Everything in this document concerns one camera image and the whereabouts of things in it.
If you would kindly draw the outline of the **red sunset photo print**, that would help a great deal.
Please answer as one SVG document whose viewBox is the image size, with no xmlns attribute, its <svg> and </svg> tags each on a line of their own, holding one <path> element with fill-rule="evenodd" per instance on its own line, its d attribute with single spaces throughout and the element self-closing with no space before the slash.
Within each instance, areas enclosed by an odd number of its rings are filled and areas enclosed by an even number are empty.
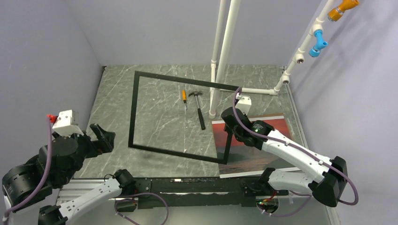
<svg viewBox="0 0 398 225">
<path fill-rule="evenodd" d="M 261 120 L 260 118 L 252 118 L 250 121 Z M 285 117 L 283 119 L 271 120 L 265 118 L 262 120 L 274 128 L 278 129 L 284 136 L 290 138 L 290 130 Z M 225 123 L 223 120 L 212 121 L 212 129 L 214 142 L 218 157 L 223 157 L 224 149 L 227 141 L 227 133 L 224 131 Z M 219 176 L 222 179 L 244 177 L 244 176 L 260 176 L 266 168 L 280 169 L 283 172 L 295 172 L 299 169 L 294 167 L 285 160 L 271 153 L 260 151 L 254 147 L 245 146 L 232 138 L 228 163 L 226 165 L 219 164 Z"/>
</svg>

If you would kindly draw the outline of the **orange handled screwdriver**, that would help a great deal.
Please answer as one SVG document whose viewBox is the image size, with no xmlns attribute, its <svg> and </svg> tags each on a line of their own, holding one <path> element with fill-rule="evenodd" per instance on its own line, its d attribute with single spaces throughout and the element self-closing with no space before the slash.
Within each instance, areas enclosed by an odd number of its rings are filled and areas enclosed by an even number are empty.
<svg viewBox="0 0 398 225">
<path fill-rule="evenodd" d="M 182 99 L 183 99 L 183 103 L 184 103 L 184 110 L 187 110 L 187 97 L 186 97 L 186 92 L 185 90 L 182 90 Z"/>
</svg>

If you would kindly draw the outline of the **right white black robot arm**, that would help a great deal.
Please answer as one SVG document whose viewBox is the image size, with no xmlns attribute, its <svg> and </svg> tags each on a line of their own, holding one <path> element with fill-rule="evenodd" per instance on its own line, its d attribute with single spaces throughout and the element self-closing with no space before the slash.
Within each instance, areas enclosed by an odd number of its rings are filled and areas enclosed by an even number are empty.
<svg viewBox="0 0 398 225">
<path fill-rule="evenodd" d="M 261 120 L 250 121 L 239 109 L 229 107 L 222 112 L 221 118 L 227 131 L 238 142 L 276 155 L 301 170 L 300 173 L 291 173 L 266 168 L 257 183 L 263 194 L 289 190 L 311 195 L 329 207 L 336 207 L 340 202 L 348 182 L 346 161 L 343 158 L 320 156 L 286 137 L 272 125 Z"/>
</svg>

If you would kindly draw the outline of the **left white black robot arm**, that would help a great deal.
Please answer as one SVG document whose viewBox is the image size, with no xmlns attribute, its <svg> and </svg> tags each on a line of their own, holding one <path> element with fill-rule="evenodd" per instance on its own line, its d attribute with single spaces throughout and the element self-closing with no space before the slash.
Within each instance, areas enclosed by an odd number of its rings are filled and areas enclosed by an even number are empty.
<svg viewBox="0 0 398 225">
<path fill-rule="evenodd" d="M 49 142 L 25 164 L 12 168 L 2 178 L 6 204 L 5 225 L 68 225 L 108 199 L 136 193 L 136 181 L 125 169 L 118 170 L 104 183 L 61 205 L 43 206 L 54 189 L 68 184 L 87 158 L 112 152 L 115 133 L 91 124 L 97 139 L 86 133 L 62 135 L 54 125 Z"/>
</svg>

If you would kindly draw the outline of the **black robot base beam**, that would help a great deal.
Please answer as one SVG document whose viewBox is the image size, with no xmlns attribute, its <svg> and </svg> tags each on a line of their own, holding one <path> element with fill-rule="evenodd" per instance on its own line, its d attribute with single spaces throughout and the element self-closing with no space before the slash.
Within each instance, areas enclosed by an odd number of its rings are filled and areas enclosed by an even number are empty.
<svg viewBox="0 0 398 225">
<path fill-rule="evenodd" d="M 274 191 L 259 183 L 258 177 L 137 178 L 136 197 L 122 193 L 115 199 L 119 212 L 158 207 L 224 206 L 255 207 L 265 199 L 286 196 L 287 191 Z"/>
</svg>

